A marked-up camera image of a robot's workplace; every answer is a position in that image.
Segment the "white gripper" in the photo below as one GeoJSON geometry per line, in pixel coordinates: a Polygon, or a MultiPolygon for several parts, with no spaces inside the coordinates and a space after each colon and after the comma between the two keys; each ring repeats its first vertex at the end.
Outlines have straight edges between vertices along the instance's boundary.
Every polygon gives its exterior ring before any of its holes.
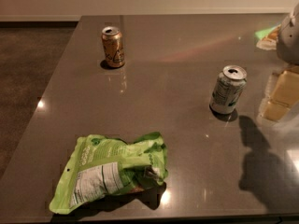
{"type": "Polygon", "coordinates": [[[279,121],[299,102],[299,4],[284,18],[278,30],[277,55],[288,64],[268,79],[261,116],[279,121]]]}

